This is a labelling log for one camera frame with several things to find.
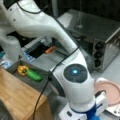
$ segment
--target green object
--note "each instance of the green object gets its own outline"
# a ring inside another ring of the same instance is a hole
[[[35,81],[41,81],[42,80],[42,76],[40,74],[34,72],[33,70],[28,69],[27,74],[31,79],[33,79]]]

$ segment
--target table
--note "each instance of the table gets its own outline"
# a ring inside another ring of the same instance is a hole
[[[32,120],[39,94],[35,89],[0,68],[0,99],[14,120]],[[38,103],[35,118],[35,120],[53,119],[47,97],[44,95]]]

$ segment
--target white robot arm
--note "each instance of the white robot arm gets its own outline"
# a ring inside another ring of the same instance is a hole
[[[13,4],[6,8],[6,0],[0,1],[7,19],[15,30],[26,37],[50,36],[56,38],[70,54],[61,64],[51,69],[53,90],[60,96],[68,98],[67,112],[72,111],[77,117],[72,118],[70,113],[60,114],[62,120],[99,120],[100,113],[107,107],[105,94],[102,92],[98,100],[94,96],[94,81],[91,78],[85,59],[75,41],[67,34],[62,26],[51,16],[42,12],[33,0],[13,0]]]

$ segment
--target wooden table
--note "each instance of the wooden table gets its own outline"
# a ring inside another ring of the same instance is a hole
[[[0,68],[0,99],[14,120],[32,120],[39,92]],[[47,97],[42,95],[35,120],[53,120]]]

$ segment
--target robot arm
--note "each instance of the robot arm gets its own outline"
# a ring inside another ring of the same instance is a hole
[[[70,56],[54,71],[54,68],[50,70],[50,84],[60,96],[68,98],[69,108],[73,111],[83,113],[91,110],[96,104],[94,81],[80,49],[70,35],[54,18],[42,12],[33,0],[19,0],[9,9],[1,0],[0,6],[19,34],[26,37],[50,36],[61,43]]]

